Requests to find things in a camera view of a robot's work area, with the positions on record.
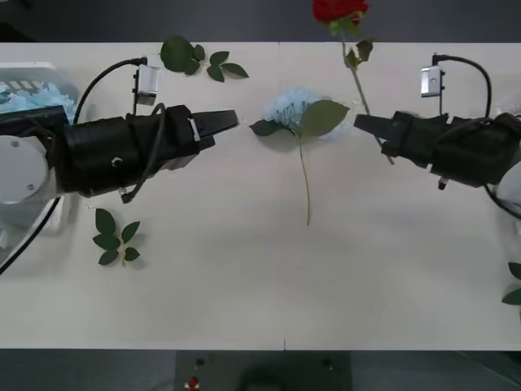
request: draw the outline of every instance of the dark floor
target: dark floor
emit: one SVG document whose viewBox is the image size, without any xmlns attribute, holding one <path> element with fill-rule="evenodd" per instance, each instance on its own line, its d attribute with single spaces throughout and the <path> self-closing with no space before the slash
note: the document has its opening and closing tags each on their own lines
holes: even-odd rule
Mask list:
<svg viewBox="0 0 521 391">
<path fill-rule="evenodd" d="M 267 353 L 275 359 L 287 352 Z M 239 352 L 215 352 L 214 360 Z M 338 358 L 342 353 L 336 352 Z M 515 391 L 521 367 L 500 353 L 353 352 L 349 389 L 352 391 Z M 193 366 L 180 362 L 194 354 L 136 350 L 0 350 L 2 391 L 174 391 L 175 379 L 189 379 Z M 317 371 L 323 371 L 317 361 Z M 219 378 L 234 368 L 220 370 Z M 302 371 L 302 376 L 312 376 Z M 215 389 L 208 384 L 201 391 Z"/>
<path fill-rule="evenodd" d="M 519 0 L 367 0 L 381 42 L 521 42 Z M 0 21 L 38 42 L 333 40 L 313 0 L 7 0 Z"/>
</svg>

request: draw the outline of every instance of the blue hydrangea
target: blue hydrangea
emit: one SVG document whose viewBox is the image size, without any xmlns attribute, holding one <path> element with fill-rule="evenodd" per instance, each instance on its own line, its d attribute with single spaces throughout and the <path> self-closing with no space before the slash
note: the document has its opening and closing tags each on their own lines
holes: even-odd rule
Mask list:
<svg viewBox="0 0 521 391">
<path fill-rule="evenodd" d="M 58 87 L 53 83 L 49 83 L 47 87 L 40 87 L 36 94 L 30 94 L 25 90 L 18 90 L 15 94 L 7 93 L 7 87 L 0 86 L 0 98 L 2 98 L 0 100 L 0 114 L 49 106 L 63 106 L 69 120 L 74 117 L 74 101 L 68 95 L 61 94 Z"/>
<path fill-rule="evenodd" d="M 293 134 L 298 134 L 305 111 L 313 103 L 325 99 L 330 98 L 311 90 L 295 88 L 269 102 L 265 108 L 263 119 L 275 121 L 291 130 Z M 330 133 L 324 134 L 320 138 L 326 141 L 337 141 L 347 135 L 348 127 L 349 123 L 344 120 Z"/>
</svg>

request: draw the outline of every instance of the black device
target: black device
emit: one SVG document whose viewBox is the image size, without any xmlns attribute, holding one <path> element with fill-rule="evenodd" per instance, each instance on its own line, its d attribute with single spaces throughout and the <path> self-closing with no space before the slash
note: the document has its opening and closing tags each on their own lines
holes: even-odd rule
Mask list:
<svg viewBox="0 0 521 391">
<path fill-rule="evenodd" d="M 162 115 L 129 114 L 69 125 L 63 108 L 57 106 L 0 115 L 0 135 L 36 135 L 44 145 L 52 138 L 54 145 L 47 148 L 46 159 L 56 169 L 59 190 L 91 197 L 139 181 L 151 161 Z M 186 166 L 215 145 L 213 136 L 238 124 L 233 110 L 192 114 L 185 106 L 167 108 L 164 132 L 147 177 L 161 169 Z"/>
<path fill-rule="evenodd" d="M 392 119 L 360 115 L 355 126 L 386 140 L 382 153 L 403 157 L 447 180 L 472 187 L 498 184 L 519 161 L 521 122 L 510 114 L 495 120 L 466 120 L 448 115 L 418 118 L 396 112 Z"/>
</svg>

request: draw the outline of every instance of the green leaf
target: green leaf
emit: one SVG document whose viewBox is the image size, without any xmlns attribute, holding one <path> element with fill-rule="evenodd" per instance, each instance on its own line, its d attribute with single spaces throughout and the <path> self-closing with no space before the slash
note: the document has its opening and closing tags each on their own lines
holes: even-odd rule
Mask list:
<svg viewBox="0 0 521 391">
<path fill-rule="evenodd" d="M 228 60 L 229 56 L 230 56 L 229 51 L 218 51 L 217 53 L 212 54 L 212 57 L 210 57 L 210 64 L 211 65 L 221 65 L 226 60 Z"/>
<path fill-rule="evenodd" d="M 107 251 L 99 258 L 98 264 L 102 266 L 110 265 L 116 260 L 118 255 L 120 254 L 117 252 L 117 250 Z"/>
<path fill-rule="evenodd" d="M 102 234 L 112 235 L 116 232 L 114 217 L 105 209 L 96 209 L 96 229 Z"/>
<path fill-rule="evenodd" d="M 172 72 L 185 72 L 193 56 L 194 47 L 183 37 L 171 37 L 161 47 L 161 61 Z"/>
<path fill-rule="evenodd" d="M 240 77 L 244 77 L 244 78 L 250 77 L 246 73 L 244 68 L 241 67 L 240 65 L 237 65 L 237 64 L 233 64 L 233 63 L 223 64 L 223 65 L 221 65 L 221 68 L 223 68 L 227 72 L 233 73 L 234 75 L 237 75 L 237 76 L 240 76 Z"/>
<path fill-rule="evenodd" d="M 192 76 L 194 73 L 199 71 L 199 68 L 201 67 L 201 64 L 197 61 L 191 60 L 188 65 L 186 66 L 185 75 Z"/>
<path fill-rule="evenodd" d="M 361 42 L 357 43 L 358 48 L 358 56 L 361 61 L 367 61 L 369 59 L 369 55 L 373 51 L 374 38 L 367 38 Z"/>
<path fill-rule="evenodd" d="M 139 252 L 134 247 L 127 247 L 125 250 L 125 260 L 128 262 L 134 261 L 139 258 Z"/>
<path fill-rule="evenodd" d="M 521 288 L 516 289 L 513 292 L 510 292 L 503 298 L 503 303 L 509 305 L 521 305 Z"/>
<path fill-rule="evenodd" d="M 120 240 L 114 235 L 101 234 L 95 236 L 92 240 L 103 250 L 113 250 L 120 247 Z"/>
<path fill-rule="evenodd" d="M 133 222 L 126 226 L 123 229 L 123 232 L 121 232 L 121 238 L 123 239 L 123 243 L 128 243 L 134 237 L 134 235 L 136 235 L 138 228 L 139 222 Z"/>
<path fill-rule="evenodd" d="M 208 75 L 215 81 L 225 82 L 225 75 L 222 74 L 221 69 L 218 66 L 210 67 L 206 70 Z"/>
<path fill-rule="evenodd" d="M 304 138 L 318 137 L 331 132 L 342 122 L 349 108 L 332 100 L 319 100 L 305 111 L 300 122 Z"/>
<path fill-rule="evenodd" d="M 284 129 L 284 126 L 275 121 L 262 120 L 251 125 L 250 128 L 252 128 L 253 133 L 255 133 L 257 136 L 266 137 L 280 129 Z"/>
<path fill-rule="evenodd" d="M 197 45 L 194 49 L 194 58 L 198 61 L 203 61 L 206 58 L 206 53 L 201 45 Z"/>
<path fill-rule="evenodd" d="M 516 278 L 521 279 L 521 264 L 510 262 L 508 264 L 508 268 L 510 269 L 510 273 Z"/>
<path fill-rule="evenodd" d="M 356 71 L 358 68 L 358 64 L 361 61 L 357 58 L 357 55 L 355 55 L 355 52 L 352 49 L 349 51 L 349 53 L 345 59 L 346 59 L 346 65 L 350 68 L 353 68 Z"/>
</svg>

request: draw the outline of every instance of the screw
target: screw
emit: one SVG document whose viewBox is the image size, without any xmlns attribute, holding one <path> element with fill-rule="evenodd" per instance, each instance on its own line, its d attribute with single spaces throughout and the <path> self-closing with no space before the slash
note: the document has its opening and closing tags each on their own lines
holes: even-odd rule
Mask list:
<svg viewBox="0 0 521 391">
<path fill-rule="evenodd" d="M 119 167 L 121 165 L 121 163 L 123 163 L 123 159 L 121 159 L 120 157 L 115 157 L 114 159 L 111 160 L 111 163 L 112 163 L 112 167 Z"/>
</svg>

